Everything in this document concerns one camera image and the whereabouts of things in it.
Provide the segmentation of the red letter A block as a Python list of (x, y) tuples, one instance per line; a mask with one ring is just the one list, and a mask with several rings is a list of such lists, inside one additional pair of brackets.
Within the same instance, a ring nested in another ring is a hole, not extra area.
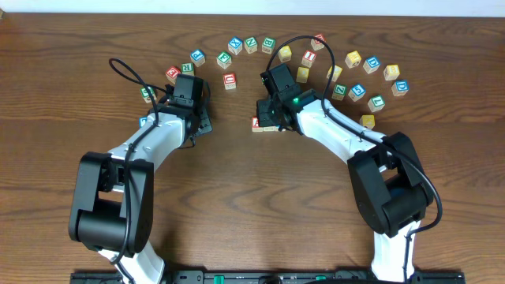
[(264, 131), (264, 128), (259, 126), (258, 117), (252, 117), (252, 131), (255, 133)]

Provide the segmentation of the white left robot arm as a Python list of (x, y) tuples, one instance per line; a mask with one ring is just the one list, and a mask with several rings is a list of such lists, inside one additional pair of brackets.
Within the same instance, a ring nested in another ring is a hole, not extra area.
[(209, 97), (207, 82), (182, 74), (126, 142), (80, 160), (69, 237), (112, 262), (124, 283), (163, 279), (165, 262), (149, 242), (155, 171), (187, 140), (211, 132)]

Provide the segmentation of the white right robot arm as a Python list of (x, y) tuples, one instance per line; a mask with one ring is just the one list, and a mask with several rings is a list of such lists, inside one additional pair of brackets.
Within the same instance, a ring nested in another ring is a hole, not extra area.
[(259, 125), (312, 138), (346, 163), (357, 209), (374, 232), (372, 273), (381, 281), (410, 282), (413, 240), (424, 229), (427, 207), (439, 200), (411, 139), (357, 124), (319, 92), (302, 91), (285, 64), (260, 77), (268, 98), (256, 103)]

